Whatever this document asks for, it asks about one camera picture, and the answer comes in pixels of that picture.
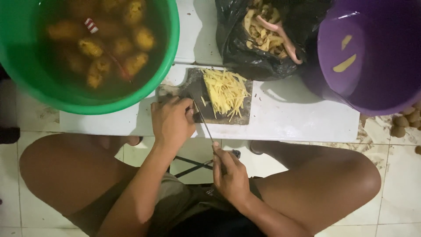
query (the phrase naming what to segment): hand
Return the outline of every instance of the hand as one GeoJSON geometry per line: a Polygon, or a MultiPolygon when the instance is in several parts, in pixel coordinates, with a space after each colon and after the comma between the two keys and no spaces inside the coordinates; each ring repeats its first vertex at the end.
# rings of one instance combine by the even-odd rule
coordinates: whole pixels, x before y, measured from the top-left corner
{"type": "Polygon", "coordinates": [[[155,143],[176,151],[196,131],[193,100],[172,97],[166,104],[151,104],[155,143]]]}
{"type": "Polygon", "coordinates": [[[217,142],[214,142],[213,150],[216,153],[213,156],[213,183],[237,207],[252,195],[245,165],[233,153],[222,150],[217,142]],[[223,165],[226,167],[226,174],[222,173],[223,165]]]}

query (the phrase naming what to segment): knife blade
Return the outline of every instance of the knife blade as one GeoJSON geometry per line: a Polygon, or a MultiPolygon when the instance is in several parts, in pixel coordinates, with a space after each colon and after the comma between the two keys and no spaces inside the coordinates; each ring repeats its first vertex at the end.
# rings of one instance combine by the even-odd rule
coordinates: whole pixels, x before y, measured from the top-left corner
{"type": "Polygon", "coordinates": [[[205,122],[205,118],[203,117],[202,111],[200,111],[200,108],[199,108],[199,106],[196,104],[196,101],[195,101],[194,99],[193,99],[193,103],[195,104],[195,106],[196,106],[196,108],[197,108],[197,111],[199,111],[200,118],[202,119],[202,122],[203,122],[203,124],[205,125],[206,130],[208,131],[208,134],[209,134],[210,140],[212,141],[212,144],[213,144],[213,138],[212,138],[211,132],[209,131],[208,125],[207,125],[207,124],[206,124],[206,122],[205,122]]]}

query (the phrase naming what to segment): purple bucket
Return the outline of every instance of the purple bucket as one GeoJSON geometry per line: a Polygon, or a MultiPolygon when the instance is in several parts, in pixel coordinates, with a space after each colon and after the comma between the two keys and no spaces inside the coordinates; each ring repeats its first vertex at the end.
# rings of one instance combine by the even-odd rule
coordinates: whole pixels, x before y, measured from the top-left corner
{"type": "Polygon", "coordinates": [[[378,116],[397,113],[421,99],[419,0],[336,0],[313,49],[302,78],[326,100],[378,116]],[[347,35],[352,39],[342,50],[347,35]],[[354,54],[347,69],[333,70],[354,54]]]}

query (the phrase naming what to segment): green bucket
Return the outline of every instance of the green bucket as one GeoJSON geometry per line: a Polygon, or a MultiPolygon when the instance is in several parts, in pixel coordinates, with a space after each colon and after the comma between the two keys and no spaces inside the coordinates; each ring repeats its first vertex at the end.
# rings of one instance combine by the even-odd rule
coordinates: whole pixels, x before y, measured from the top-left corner
{"type": "Polygon", "coordinates": [[[152,72],[139,73],[133,90],[113,96],[93,96],[67,80],[72,77],[53,61],[52,49],[40,42],[37,14],[40,0],[0,0],[0,64],[16,84],[39,101],[69,113],[98,115],[130,107],[151,94],[164,80],[174,62],[180,35],[174,0],[151,0],[166,38],[162,57],[152,63],[152,72]]]}

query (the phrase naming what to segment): potato strip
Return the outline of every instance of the potato strip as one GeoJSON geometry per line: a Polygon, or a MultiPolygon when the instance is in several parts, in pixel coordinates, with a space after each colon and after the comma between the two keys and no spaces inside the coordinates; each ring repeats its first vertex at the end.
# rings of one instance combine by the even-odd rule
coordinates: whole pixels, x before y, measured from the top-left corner
{"type": "Polygon", "coordinates": [[[201,71],[215,118],[216,113],[226,114],[230,117],[228,122],[231,122],[234,115],[242,118],[240,108],[244,108],[244,98],[251,96],[244,85],[247,79],[225,69],[222,72],[211,69],[201,71]]]}

